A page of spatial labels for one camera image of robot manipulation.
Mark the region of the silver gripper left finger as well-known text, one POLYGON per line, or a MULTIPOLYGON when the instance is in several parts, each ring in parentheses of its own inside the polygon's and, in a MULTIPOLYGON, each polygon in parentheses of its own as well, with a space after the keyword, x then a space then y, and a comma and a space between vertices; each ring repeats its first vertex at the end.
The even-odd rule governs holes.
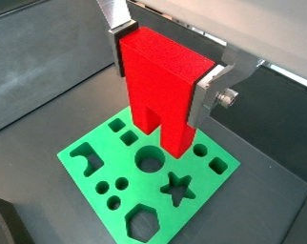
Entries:
POLYGON ((139 23, 131 18, 127 0, 98 0, 110 30, 108 37, 112 45, 116 69, 120 77, 126 76, 122 53, 122 39, 139 29, 139 23))

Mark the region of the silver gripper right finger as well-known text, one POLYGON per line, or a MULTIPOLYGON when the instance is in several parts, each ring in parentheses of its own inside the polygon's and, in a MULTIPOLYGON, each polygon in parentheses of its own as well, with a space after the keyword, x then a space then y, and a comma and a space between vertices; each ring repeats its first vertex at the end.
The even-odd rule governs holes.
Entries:
POLYGON ((216 105, 230 108, 238 98, 238 92, 231 87, 246 80, 265 63, 265 59, 249 51, 228 44, 222 61, 226 67, 218 65, 198 81, 192 95, 192 103, 187 122, 198 128, 216 105))

